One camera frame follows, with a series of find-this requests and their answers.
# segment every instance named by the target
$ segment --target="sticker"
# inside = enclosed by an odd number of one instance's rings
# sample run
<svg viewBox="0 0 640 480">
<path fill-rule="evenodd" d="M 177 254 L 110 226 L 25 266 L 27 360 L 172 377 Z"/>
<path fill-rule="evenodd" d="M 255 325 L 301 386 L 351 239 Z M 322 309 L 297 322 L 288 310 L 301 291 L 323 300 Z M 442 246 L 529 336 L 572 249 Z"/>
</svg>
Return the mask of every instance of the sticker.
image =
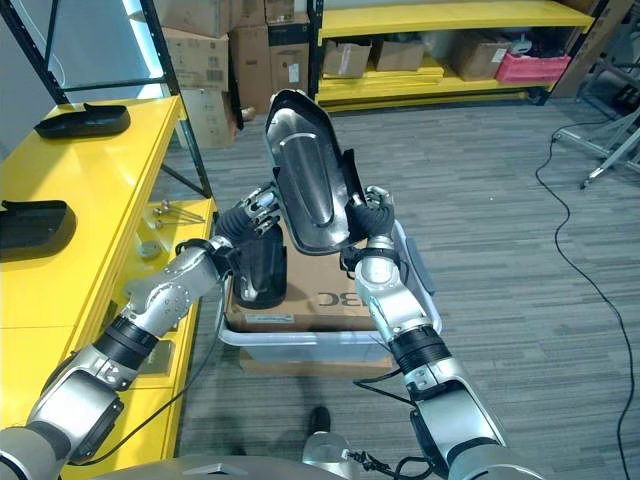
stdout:
<svg viewBox="0 0 640 480">
<path fill-rule="evenodd" d="M 266 314 L 247 313 L 244 316 L 247 323 L 294 323 L 293 315 L 289 314 Z"/>
<path fill-rule="evenodd" d="M 292 63 L 289 65 L 289 83 L 298 83 L 300 81 L 300 64 Z"/>
<path fill-rule="evenodd" d="M 491 59 L 491 63 L 500 63 L 506 54 L 507 54 L 506 48 L 499 48 L 498 50 L 496 50 L 496 53 L 493 55 L 493 58 Z"/>
</svg>

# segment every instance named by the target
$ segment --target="yellow table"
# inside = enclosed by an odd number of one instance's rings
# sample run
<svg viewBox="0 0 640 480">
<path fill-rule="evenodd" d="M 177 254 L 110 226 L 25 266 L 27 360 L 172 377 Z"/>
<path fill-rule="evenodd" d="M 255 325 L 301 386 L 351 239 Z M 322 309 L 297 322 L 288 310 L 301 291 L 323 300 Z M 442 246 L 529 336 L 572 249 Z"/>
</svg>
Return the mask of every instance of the yellow table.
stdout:
<svg viewBox="0 0 640 480">
<path fill-rule="evenodd" d="M 204 224 L 167 226 L 155 231 L 149 228 L 153 224 L 149 208 L 142 218 L 173 129 L 182 114 L 180 98 L 104 103 L 127 105 L 131 125 L 126 131 L 110 137 L 73 140 L 44 139 L 31 132 L 0 164 L 1 199 L 64 200 L 77 221 L 70 243 L 57 254 L 0 263 L 1 427 L 23 424 L 52 369 L 70 351 L 96 338 L 107 305 L 117 296 L 114 290 L 119 278 L 127 271 L 123 268 L 125 260 L 127 257 L 129 261 L 136 260 L 131 255 L 136 241 L 158 240 L 165 254 L 157 260 L 168 260 L 175 243 L 207 237 L 211 228 L 213 199 L 186 204 L 207 219 Z M 73 108 L 59 106 L 50 115 Z M 146 267 L 152 270 L 159 265 Z M 141 377 L 133 385 L 135 391 L 125 396 L 138 397 L 140 401 L 129 402 L 129 412 L 123 413 L 112 441 L 117 441 L 119 433 L 128 431 L 130 424 L 151 413 L 158 399 L 169 398 L 184 382 L 196 311 L 197 308 L 192 308 L 181 329 L 172 333 L 176 347 L 170 374 L 155 380 Z M 137 393 L 151 388 L 163 390 L 157 394 L 152 390 Z M 173 438 L 175 442 L 175 431 L 171 432 L 170 427 L 175 424 L 174 430 L 177 429 L 173 416 L 178 413 L 165 412 L 162 435 L 159 431 L 152 432 L 159 447 L 149 449 L 151 459 L 173 453 L 169 440 Z M 152 437 L 145 440 L 143 432 L 139 435 L 137 441 L 153 443 Z M 131 445 L 135 447 L 135 443 L 132 439 Z M 123 447 L 121 454 L 114 456 L 117 465 L 138 461 L 135 450 Z M 86 478 L 86 472 L 79 478 Z"/>
</svg>

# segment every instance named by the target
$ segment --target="brown cardboard box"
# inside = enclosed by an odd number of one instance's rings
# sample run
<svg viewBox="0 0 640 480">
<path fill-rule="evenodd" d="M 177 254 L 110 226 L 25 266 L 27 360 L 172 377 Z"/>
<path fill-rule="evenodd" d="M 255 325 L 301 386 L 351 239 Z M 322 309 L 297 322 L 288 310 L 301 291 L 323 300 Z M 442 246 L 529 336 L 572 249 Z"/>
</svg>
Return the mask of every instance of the brown cardboard box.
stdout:
<svg viewBox="0 0 640 480">
<path fill-rule="evenodd" d="M 418 42 L 381 41 L 374 45 L 374 61 L 378 72 L 418 70 L 422 65 L 424 45 Z"/>
<path fill-rule="evenodd" d="M 266 113 L 271 99 L 271 61 L 266 25 L 231 32 L 231 54 L 242 107 Z"/>
<path fill-rule="evenodd" d="M 171 63 L 182 88 L 229 90 L 229 37 L 205 37 L 163 28 Z"/>
<path fill-rule="evenodd" d="M 329 40 L 325 48 L 322 72 L 341 77 L 362 77 L 370 51 L 371 44 L 336 43 Z"/>
<path fill-rule="evenodd" d="M 253 375 L 292 375 L 297 377 L 373 378 L 393 368 L 391 357 L 377 362 L 288 362 L 260 363 L 240 349 L 238 361 L 242 369 Z"/>
<path fill-rule="evenodd" d="M 613 37 L 616 27 L 624 19 L 633 4 L 632 0 L 609 0 L 598 19 L 594 22 L 584 43 L 573 57 L 569 67 L 553 89 L 553 97 L 573 97 L 578 92 L 584 76 L 600 57 Z"/>
<path fill-rule="evenodd" d="M 293 20 L 293 0 L 264 0 L 267 23 L 287 23 Z"/>
<path fill-rule="evenodd" d="M 264 0 L 235 0 L 232 15 L 236 27 L 264 25 Z"/>
<path fill-rule="evenodd" d="M 282 230 L 288 279 L 284 301 L 273 308 L 252 310 L 237 305 L 229 292 L 229 328 L 238 332 L 375 330 L 369 309 L 355 293 L 355 282 L 340 270 L 339 254 L 303 255 L 291 244 L 285 226 Z"/>
<path fill-rule="evenodd" d="M 454 42 L 451 68 L 465 81 L 495 78 L 510 45 L 491 32 L 463 30 Z"/>
<path fill-rule="evenodd" d="M 234 27 L 231 2 L 236 0 L 154 0 L 163 27 L 221 37 Z"/>
<path fill-rule="evenodd" d="M 269 47 L 269 53 L 273 92 L 285 88 L 306 91 L 309 85 L 309 44 Z"/>
<path fill-rule="evenodd" d="M 208 89 L 182 89 L 181 93 L 198 147 L 224 148 L 233 145 L 236 128 L 229 94 Z M 188 148 L 182 129 L 177 128 L 176 131 L 180 146 Z"/>
</svg>

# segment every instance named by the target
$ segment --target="metal bolt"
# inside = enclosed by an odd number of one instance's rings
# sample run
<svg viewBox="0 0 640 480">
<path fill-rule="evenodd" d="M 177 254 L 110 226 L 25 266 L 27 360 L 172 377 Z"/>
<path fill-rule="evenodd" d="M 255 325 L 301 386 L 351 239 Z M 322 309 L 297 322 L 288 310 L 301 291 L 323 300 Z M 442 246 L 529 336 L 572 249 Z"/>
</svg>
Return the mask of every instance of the metal bolt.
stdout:
<svg viewBox="0 0 640 480">
<path fill-rule="evenodd" d="M 162 227 L 164 227 L 165 225 L 194 225 L 196 223 L 202 223 L 202 222 L 196 222 L 196 221 L 191 221 L 191 222 L 163 222 L 162 220 L 156 220 L 156 230 L 160 230 Z"/>
</svg>

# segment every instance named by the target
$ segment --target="small metal part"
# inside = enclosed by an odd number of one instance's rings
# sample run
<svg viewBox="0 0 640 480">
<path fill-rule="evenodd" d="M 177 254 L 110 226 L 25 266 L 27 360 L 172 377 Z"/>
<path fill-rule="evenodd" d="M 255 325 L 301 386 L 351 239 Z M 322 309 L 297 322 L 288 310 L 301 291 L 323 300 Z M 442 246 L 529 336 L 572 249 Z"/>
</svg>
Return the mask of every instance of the small metal part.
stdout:
<svg viewBox="0 0 640 480">
<path fill-rule="evenodd" d="M 190 212 L 189 210 L 186 210 L 184 208 L 175 207 L 171 205 L 169 200 L 162 200 L 159 207 L 154 207 L 153 213 L 154 215 L 158 216 L 171 215 L 174 217 L 189 217 L 191 219 L 204 222 L 204 218 L 202 218 L 202 216 L 198 215 L 197 213 Z"/>
<path fill-rule="evenodd" d="M 140 255 L 140 258 L 143 260 L 153 260 L 158 257 L 161 252 L 162 248 L 160 247 L 160 243 L 155 240 L 148 240 L 138 245 L 138 255 Z"/>
<path fill-rule="evenodd" d="M 156 230 L 161 230 L 165 225 L 196 225 L 198 223 L 204 223 L 204 220 L 190 220 L 185 222 L 165 222 L 163 220 L 156 220 L 155 227 Z"/>
</svg>

